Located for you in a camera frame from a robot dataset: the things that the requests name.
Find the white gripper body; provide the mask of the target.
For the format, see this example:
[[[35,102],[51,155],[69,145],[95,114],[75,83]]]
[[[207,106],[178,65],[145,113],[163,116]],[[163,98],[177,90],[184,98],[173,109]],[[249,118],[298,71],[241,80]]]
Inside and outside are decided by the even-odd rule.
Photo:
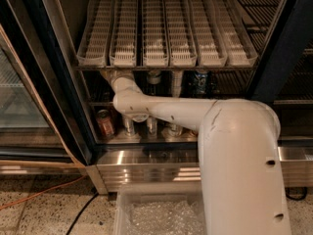
[[[133,72],[129,70],[101,70],[100,74],[108,82],[109,85],[113,85],[113,83],[121,77],[134,79]]]

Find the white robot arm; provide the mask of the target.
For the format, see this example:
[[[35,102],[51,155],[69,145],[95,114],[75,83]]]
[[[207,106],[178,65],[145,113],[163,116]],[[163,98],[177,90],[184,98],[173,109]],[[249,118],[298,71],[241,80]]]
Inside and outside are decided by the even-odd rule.
[[[162,119],[198,134],[207,235],[291,235],[280,122],[267,105],[244,99],[149,96],[130,71],[103,71],[113,106],[137,122]]]

